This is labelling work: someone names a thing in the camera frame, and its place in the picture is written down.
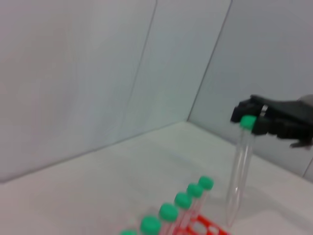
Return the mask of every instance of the clear plastic test tube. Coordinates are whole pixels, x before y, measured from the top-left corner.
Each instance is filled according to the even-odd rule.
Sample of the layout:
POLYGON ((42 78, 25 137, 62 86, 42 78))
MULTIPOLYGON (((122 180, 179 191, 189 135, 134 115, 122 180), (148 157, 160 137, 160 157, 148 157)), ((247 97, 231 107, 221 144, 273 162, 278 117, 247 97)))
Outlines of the clear plastic test tube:
POLYGON ((175 221, 178 217, 178 209, 171 203, 164 203, 159 210, 159 218, 162 223, 159 235, 172 235, 175 221))
POLYGON ((139 235, 159 235, 161 221, 155 216, 148 215, 141 220, 139 235))
POLYGON ((175 205, 179 209, 179 215, 175 223, 175 228, 185 229, 190 220, 190 208, 192 198, 184 192, 179 192, 175 197, 175 205))
POLYGON ((191 218, 197 218, 200 212, 199 204, 201 203, 203 188, 198 184, 191 183, 188 185, 187 194, 192 198, 191 218))
POLYGON ((201 207, 204 205, 210 190, 214 186, 214 180, 207 176, 201 176, 198 184, 203 188, 203 194, 201 196, 200 203, 198 203, 198 210, 201 211, 201 207))
POLYGON ((240 207, 246 184, 246 177, 252 156, 254 135, 251 133, 255 116, 243 116, 240 121, 241 135, 237 143, 226 202, 226 223, 232 226, 240 207))
POLYGON ((123 230, 119 235, 138 235, 136 230, 123 230))

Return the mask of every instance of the gray wall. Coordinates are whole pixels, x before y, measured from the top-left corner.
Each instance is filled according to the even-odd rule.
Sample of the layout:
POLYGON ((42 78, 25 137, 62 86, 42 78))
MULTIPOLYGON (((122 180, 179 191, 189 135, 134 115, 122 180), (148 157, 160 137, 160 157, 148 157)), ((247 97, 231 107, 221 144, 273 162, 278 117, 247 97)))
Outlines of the gray wall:
MULTIPOLYGON (((298 99, 313 93, 313 1, 234 0, 190 121, 230 141, 233 108, 250 94, 298 99)), ((303 175, 313 152, 260 137, 255 152, 303 175)))
POLYGON ((229 3, 0 1, 0 181, 186 120, 229 3))

